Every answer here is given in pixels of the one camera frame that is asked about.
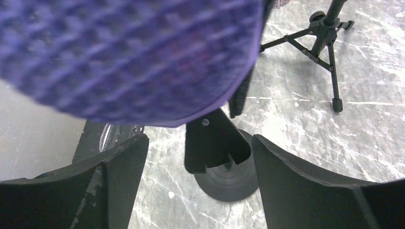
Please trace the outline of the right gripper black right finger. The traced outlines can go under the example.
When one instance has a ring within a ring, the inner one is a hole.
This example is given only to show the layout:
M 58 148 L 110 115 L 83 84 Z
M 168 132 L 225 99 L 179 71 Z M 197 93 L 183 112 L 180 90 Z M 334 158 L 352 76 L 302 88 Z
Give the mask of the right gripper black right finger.
M 268 228 L 404 228 L 404 180 L 375 183 L 331 172 L 261 135 L 251 146 Z

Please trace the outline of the glitter silver toy microphone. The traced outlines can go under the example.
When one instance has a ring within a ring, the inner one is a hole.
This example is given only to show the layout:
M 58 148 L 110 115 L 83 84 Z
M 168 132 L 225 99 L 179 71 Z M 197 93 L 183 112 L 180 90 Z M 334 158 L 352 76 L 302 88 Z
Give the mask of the glitter silver toy microphone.
M 274 0 L 273 9 L 280 9 L 290 3 L 290 0 Z

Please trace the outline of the black shock mount tripod stand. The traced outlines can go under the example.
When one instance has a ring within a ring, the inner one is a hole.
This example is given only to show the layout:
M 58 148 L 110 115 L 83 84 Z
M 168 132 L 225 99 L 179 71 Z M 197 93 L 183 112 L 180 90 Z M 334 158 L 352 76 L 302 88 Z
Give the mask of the black shock mount tripod stand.
M 311 59 L 314 63 L 320 65 L 331 73 L 333 99 L 332 108 L 336 113 L 343 111 L 342 99 L 339 96 L 337 71 L 334 54 L 334 43 L 337 39 L 337 32 L 340 29 L 349 30 L 355 24 L 349 20 L 341 22 L 338 18 L 340 11 L 347 0 L 332 0 L 327 13 L 317 11 L 310 16 L 309 27 L 296 33 L 286 35 L 280 39 L 261 44 L 259 52 L 274 47 L 276 45 L 288 42 Z M 316 37 L 311 49 L 304 47 L 296 41 L 297 38 L 313 35 Z

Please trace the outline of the black round-base clip mic stand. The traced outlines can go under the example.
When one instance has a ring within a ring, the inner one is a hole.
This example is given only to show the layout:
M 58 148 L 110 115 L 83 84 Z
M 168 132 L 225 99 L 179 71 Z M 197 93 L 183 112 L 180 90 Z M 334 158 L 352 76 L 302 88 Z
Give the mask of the black round-base clip mic stand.
M 252 136 L 232 122 L 243 112 L 253 71 L 229 99 L 229 114 L 218 108 L 186 125 L 185 169 L 208 196 L 222 202 L 241 201 L 258 190 Z

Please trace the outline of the purple toy microphone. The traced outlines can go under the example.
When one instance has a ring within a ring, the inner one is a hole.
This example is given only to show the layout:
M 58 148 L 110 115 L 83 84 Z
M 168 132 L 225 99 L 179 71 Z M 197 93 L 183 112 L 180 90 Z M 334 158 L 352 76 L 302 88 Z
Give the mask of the purple toy microphone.
M 254 65 L 262 0 L 3 0 L 0 77 L 93 121 L 177 127 Z

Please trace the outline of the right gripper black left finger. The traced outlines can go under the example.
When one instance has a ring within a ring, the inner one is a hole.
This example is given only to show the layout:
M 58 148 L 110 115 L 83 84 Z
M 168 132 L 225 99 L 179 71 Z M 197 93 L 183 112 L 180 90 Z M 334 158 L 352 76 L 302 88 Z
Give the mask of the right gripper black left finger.
M 1 228 L 126 229 L 148 147 L 140 134 L 35 178 L 2 181 Z

